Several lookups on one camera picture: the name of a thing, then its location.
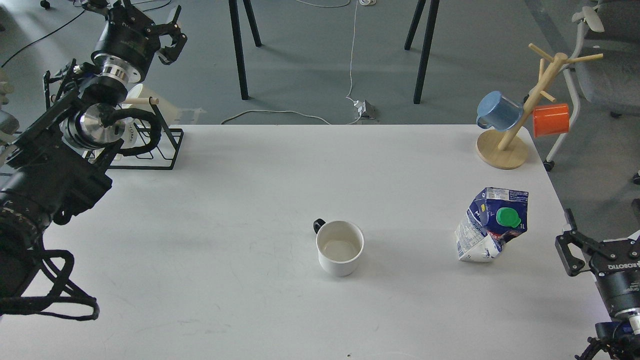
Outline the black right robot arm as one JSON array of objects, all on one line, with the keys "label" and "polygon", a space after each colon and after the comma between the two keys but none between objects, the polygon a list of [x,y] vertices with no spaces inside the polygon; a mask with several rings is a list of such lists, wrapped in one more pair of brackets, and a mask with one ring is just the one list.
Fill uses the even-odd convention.
[{"label": "black right robot arm", "polygon": [[555,248],[570,277],[593,275],[608,322],[595,324],[585,351],[576,360],[592,360],[599,352],[611,360],[637,360],[640,351],[639,235],[597,241],[578,230],[573,212],[564,211],[567,230],[555,238]]}]

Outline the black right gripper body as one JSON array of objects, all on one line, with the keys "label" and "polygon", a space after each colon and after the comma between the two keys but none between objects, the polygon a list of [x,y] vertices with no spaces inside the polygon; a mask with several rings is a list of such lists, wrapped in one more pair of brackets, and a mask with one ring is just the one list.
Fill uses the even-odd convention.
[{"label": "black right gripper body", "polygon": [[638,321],[639,240],[603,241],[590,256],[589,265],[608,316],[617,321]]}]

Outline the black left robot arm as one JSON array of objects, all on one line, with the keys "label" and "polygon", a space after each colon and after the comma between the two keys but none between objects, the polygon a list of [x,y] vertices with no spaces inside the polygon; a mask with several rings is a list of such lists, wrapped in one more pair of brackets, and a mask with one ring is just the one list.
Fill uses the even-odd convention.
[{"label": "black left robot arm", "polygon": [[153,152],[163,133],[175,151],[182,142],[157,98],[142,100],[150,111],[127,98],[127,86],[146,79],[155,56],[169,65],[181,54],[188,39],[178,22],[181,7],[157,23],[130,0],[81,4],[105,18],[91,61],[72,59],[57,75],[47,72],[44,113],[18,136],[1,134],[1,164],[14,170],[1,187],[2,316],[98,319],[97,299],[71,281],[73,254],[46,249],[45,230],[69,223],[103,198],[116,157]]}]

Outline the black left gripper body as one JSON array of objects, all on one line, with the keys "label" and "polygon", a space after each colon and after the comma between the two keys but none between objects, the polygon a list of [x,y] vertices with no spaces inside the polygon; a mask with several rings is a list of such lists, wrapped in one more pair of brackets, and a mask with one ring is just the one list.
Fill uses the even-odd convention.
[{"label": "black left gripper body", "polygon": [[137,7],[113,4],[106,11],[106,23],[91,54],[96,66],[110,59],[119,59],[128,64],[131,84],[143,82],[160,49],[160,40],[147,32],[155,21]]}]

